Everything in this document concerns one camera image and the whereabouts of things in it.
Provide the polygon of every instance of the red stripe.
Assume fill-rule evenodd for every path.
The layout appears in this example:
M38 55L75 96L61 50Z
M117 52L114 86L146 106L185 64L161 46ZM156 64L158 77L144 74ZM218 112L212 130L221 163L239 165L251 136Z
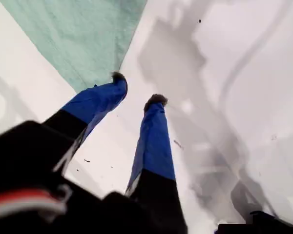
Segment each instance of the red stripe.
M41 189L21 189L0 194L0 203L23 198L48 198L56 201L47 191Z

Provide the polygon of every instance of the green tarp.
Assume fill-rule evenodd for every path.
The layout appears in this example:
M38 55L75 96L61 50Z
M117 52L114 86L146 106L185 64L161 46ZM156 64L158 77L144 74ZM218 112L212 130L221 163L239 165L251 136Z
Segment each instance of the green tarp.
M111 81L147 0L0 0L60 75L79 92Z

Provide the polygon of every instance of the teal fabric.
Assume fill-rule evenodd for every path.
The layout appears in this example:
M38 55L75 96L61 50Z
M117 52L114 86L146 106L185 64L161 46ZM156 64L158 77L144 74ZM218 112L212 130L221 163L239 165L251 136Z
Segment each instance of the teal fabric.
M0 0L60 75L80 92L111 82L147 0Z

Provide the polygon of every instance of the dirt speck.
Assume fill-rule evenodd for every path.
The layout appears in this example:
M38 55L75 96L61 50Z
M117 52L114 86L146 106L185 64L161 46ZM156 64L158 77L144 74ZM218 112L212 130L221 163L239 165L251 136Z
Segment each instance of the dirt speck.
M180 149L184 150L184 148L182 147L182 145L178 141L174 140L174 143L176 145L178 145Z
M272 137L271 137L271 140L277 140L277 138L278 138L277 134L273 134Z

